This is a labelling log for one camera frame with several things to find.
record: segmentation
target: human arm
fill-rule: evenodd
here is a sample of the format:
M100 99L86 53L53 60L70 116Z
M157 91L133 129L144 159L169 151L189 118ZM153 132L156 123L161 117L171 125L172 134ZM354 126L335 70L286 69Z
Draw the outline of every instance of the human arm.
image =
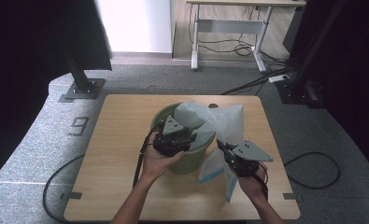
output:
M266 175L266 166L263 162L260 162L260 167L256 173L260 179L264 180ZM253 177L238 177L240 188L245 192L257 212L260 215L260 219L263 224L280 224L284 223L283 219L271 206L271 204L266 200L263 195L263 187L261 184Z
M183 151L172 158L161 155L150 145L153 143L154 138L155 133L149 138L149 146L144 155L143 172L120 210L114 216L111 224L137 223L152 184L164 174L171 164L179 161L184 155Z

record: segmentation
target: gray carpet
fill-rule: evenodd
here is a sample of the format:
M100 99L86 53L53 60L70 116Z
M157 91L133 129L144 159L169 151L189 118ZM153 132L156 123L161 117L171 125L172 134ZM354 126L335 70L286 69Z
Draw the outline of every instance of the gray carpet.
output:
M44 107L0 171L0 223L59 223L42 206L43 189L56 170L85 153L108 94L221 94L261 76L254 65L202 66L193 72L187 65L119 64L113 66L113 72L86 74L106 79L97 100L60 103L73 78L65 75L50 83ZM250 95L257 89L240 94ZM287 223L369 223L369 163L345 131L326 110L283 105L270 83L263 85L258 95L284 162L317 151L334 158L342 171L340 179L327 189L306 189L291 182L301 217ZM83 133L81 128L73 127L75 118L89 118ZM80 162L63 169L50 185L47 205L56 217L62 218ZM319 155L287 167L289 175L311 186L328 183L336 172L334 164Z

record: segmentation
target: forearm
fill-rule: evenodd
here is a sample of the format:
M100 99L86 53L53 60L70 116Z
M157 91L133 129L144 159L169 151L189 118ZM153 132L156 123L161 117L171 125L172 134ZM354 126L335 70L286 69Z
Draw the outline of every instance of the forearm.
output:
M153 178L141 176L111 223L137 223L153 182Z
M284 223L283 219L263 196L250 199L257 209L263 224Z

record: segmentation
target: wire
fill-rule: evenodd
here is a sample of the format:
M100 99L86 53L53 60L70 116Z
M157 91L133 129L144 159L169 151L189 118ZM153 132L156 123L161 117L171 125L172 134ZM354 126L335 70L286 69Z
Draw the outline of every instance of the wire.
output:
M44 188L44 192L42 194L42 206L44 207L45 212L47 213L47 215L49 217L51 217L52 219L62 222L62 223L72 223L70 221L67 221L65 219L61 219L56 217L55 215L52 214L52 212L49 210L48 205L47 205L47 192L48 192L48 188L50 187L50 182L52 182L53 178L59 174L66 166L68 166L69 164L71 164L73 161L79 160L82 157L84 157L85 154L82 154L78 157L75 157L73 160L69 161L68 163L66 163L65 165L63 165L61 168L59 168L55 173L53 173L53 175L50 177L50 179L48 179L47 183L45 184L45 188Z
M138 180L138 176L140 174L141 164L143 163L143 158L144 158L144 153L146 151L146 148L149 145L153 145L153 144L149 144L149 137L152 135L152 133L157 128L161 127L162 125L163 125L163 122L162 121L158 122L154 127L151 128L151 130L149 130L149 134L147 134L147 137L144 139L143 146L141 147L140 153L138 155L137 166L135 168L134 183L132 185L133 188L135 187L135 184L137 183L137 180Z
M307 189L327 189L328 187L330 187L330 186L332 186L333 184L335 184L335 183L338 181L339 177L341 176L341 169L339 168L338 163L337 163L337 162L336 162L332 157L328 156L327 154L324 154L324 153L322 153L322 152L307 152L307 153L304 153L304 154L302 154L302 155L299 155L299 156L295 157L294 159L292 159L292 160L290 160L290 161L288 161L288 162L284 163L283 165L286 167L286 166L287 166L287 165L289 165L290 163L292 163L292 162L294 162L294 161L297 161L298 159L300 159L300 158L302 158L302 157L304 157L304 156L308 156L308 155L312 155L312 154L318 154L318 155L324 156L324 157L328 158L330 161L332 161L332 162L334 163L334 165L335 165L335 167L336 167L336 169L337 169L338 173L337 173L337 175L336 175L336 177L335 177L335 179L334 179L333 181L331 181L330 183L328 183L328 184L326 184L326 185L323 185L323 186L314 187L314 186L309 186L309 185L306 185L306 184L304 184L304 183L300 182L299 180L295 179L295 178L294 178L294 177L292 177L291 175L288 175L288 177L289 177L289 179L290 179L290 180L292 180L293 182L295 182L295 183L299 184L300 186L303 186L303 187L305 187L305 188L307 188Z

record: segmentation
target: wooden table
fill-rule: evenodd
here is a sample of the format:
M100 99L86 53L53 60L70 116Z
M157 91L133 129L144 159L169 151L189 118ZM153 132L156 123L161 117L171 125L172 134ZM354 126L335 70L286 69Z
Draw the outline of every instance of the wooden table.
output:
M192 44L192 70L198 69L198 33L229 33L229 34L253 34L258 35L256 45L251 48L254 59L259 66L260 72L266 72L260 49L268 27L273 7L304 7L305 0L187 0L188 4L196 5L193 26ZM224 20L201 20L199 8L201 5L223 6L254 6L268 7L263 21L224 21Z
M268 162L269 202L284 219L300 216L297 202L285 199L291 185L277 150L263 105L256 96L215 95L108 95L93 131L64 217L70 221L111 220L132 189L139 150L154 115L173 103L194 101L204 105L243 105L244 138L274 157ZM206 155L216 146L214 142ZM231 203L225 202L220 175L198 185L199 169L189 175L167 171L149 191L141 220L259 219L238 185Z

